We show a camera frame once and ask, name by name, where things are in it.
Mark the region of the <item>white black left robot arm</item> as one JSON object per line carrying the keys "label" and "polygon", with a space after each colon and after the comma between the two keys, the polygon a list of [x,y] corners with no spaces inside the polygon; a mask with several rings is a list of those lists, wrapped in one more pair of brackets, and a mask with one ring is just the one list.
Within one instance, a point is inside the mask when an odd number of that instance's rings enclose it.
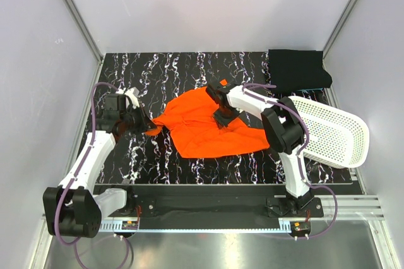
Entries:
{"label": "white black left robot arm", "polygon": [[104,98],[99,115],[92,116],[92,131],[66,177],[43,194],[49,234],[62,238],[97,235],[103,219],[116,211],[132,209],[126,188],[110,188],[95,195],[94,188],[105,160],[126,134],[155,129],[138,100],[137,88],[118,90]]}

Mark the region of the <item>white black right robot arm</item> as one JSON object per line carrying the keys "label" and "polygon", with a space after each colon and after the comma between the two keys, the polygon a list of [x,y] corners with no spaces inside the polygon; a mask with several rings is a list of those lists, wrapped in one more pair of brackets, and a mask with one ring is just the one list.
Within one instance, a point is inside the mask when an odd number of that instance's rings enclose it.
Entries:
{"label": "white black right robot arm", "polygon": [[286,179],[286,197],[273,198],[267,207],[278,217],[296,215],[314,198],[302,167],[309,132],[290,98],[274,99],[252,91],[259,87],[264,85],[214,82],[208,84],[206,92],[218,105],[213,114],[218,126],[229,126],[241,112],[252,114],[262,122],[266,140],[279,154]]}

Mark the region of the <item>orange t shirt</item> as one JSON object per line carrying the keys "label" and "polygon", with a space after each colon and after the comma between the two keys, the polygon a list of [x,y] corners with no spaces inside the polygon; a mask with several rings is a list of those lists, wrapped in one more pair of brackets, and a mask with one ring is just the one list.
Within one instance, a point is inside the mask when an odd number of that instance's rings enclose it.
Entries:
{"label": "orange t shirt", "polygon": [[167,128],[183,158],[219,158],[270,147],[264,130],[250,128],[240,118],[219,128],[213,118],[217,109],[205,87],[186,91],[168,102],[164,112],[153,119],[157,128],[146,135],[156,136]]}

